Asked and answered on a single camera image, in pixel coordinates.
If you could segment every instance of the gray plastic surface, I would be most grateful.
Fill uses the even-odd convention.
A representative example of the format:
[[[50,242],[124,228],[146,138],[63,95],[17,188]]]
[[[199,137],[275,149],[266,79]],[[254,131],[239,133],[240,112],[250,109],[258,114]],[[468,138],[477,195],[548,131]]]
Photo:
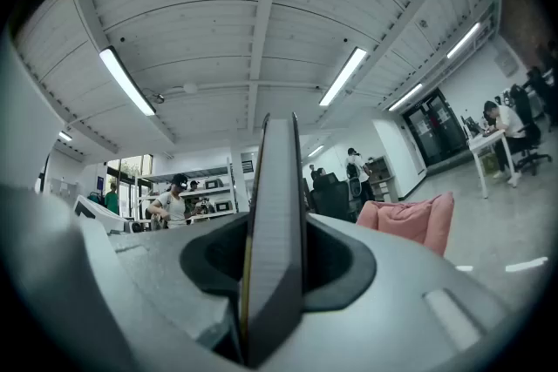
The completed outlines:
[[[178,265],[179,247],[227,219],[109,237],[98,222],[76,218],[53,197],[1,188],[0,205],[6,221],[20,223],[2,228],[3,261],[17,290],[43,324],[57,328],[51,335],[73,355],[104,370],[243,369],[193,340],[220,320],[224,299],[195,289]],[[378,264],[376,278],[347,308],[304,315],[259,370],[442,366],[458,352],[423,299],[434,289],[449,290],[483,332],[504,319],[498,300],[419,244],[314,217],[366,244]],[[483,341],[471,350],[482,352]]]

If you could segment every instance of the floor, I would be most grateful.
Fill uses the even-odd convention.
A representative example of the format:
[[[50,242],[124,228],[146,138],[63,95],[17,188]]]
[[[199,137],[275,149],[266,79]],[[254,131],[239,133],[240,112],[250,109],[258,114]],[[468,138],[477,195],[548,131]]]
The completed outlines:
[[[453,155],[453,157],[450,157],[449,159],[445,159],[444,161],[440,161],[435,165],[428,166],[428,168],[426,169],[426,175],[431,176],[441,172],[449,171],[454,167],[463,165],[467,161],[472,161],[472,160],[473,160],[473,154],[471,153],[471,151],[467,149],[456,155]]]
[[[515,189],[504,179],[487,177],[487,199],[482,198],[475,165],[469,162],[428,177],[406,200],[453,192],[455,208],[446,258],[456,266],[473,267],[467,274],[511,309],[530,302],[544,284],[550,263],[558,257],[558,129],[543,134],[539,153],[551,155],[553,162],[542,161],[536,176],[524,172]],[[506,271],[506,266],[540,257],[548,257],[542,266]]]

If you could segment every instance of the window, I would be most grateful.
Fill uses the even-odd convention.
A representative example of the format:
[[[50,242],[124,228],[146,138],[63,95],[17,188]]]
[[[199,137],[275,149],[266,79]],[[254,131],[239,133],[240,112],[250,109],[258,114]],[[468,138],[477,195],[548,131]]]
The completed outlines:
[[[135,203],[135,180],[141,175],[149,175],[152,170],[153,156],[138,155],[127,159],[114,159],[107,163],[105,194],[111,191],[111,183],[117,185],[119,196],[119,210],[121,217],[133,217],[133,204]],[[141,192],[147,194],[149,182],[141,180]]]

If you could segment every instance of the box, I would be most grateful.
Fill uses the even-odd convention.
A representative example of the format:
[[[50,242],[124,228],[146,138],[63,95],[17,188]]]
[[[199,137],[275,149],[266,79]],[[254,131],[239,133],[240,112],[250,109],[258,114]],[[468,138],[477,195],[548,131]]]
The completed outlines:
[[[206,189],[215,189],[218,187],[223,187],[223,181],[221,179],[206,180]]]

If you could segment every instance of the white desk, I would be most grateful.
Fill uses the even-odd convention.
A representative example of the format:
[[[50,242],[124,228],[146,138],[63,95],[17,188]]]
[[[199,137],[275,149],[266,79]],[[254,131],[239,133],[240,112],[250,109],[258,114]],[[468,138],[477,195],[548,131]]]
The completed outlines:
[[[482,173],[482,166],[480,165],[479,152],[481,149],[489,145],[497,143],[498,140],[502,140],[504,144],[504,150],[506,151],[507,163],[509,165],[509,170],[512,175],[515,174],[514,171],[514,161],[512,160],[512,153],[509,151],[509,146],[507,145],[506,137],[504,131],[496,131],[488,137],[483,137],[482,135],[477,135],[474,139],[469,140],[469,151],[473,153],[474,164],[477,166],[477,171],[480,177],[480,186],[482,187],[482,196],[486,199],[488,197],[487,184],[485,183],[485,176]]]

